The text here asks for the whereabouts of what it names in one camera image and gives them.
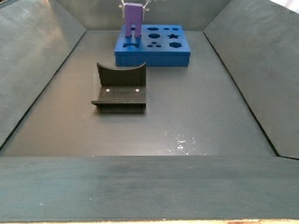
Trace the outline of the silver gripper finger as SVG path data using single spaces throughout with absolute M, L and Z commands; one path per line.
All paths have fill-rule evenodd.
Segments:
M 124 0 L 119 0 L 120 4 L 119 4 L 119 8 L 123 10 L 126 7 L 126 1 Z
M 152 2 L 152 0 L 146 0 L 144 6 L 143 6 L 143 13 L 148 12 L 148 4 Z

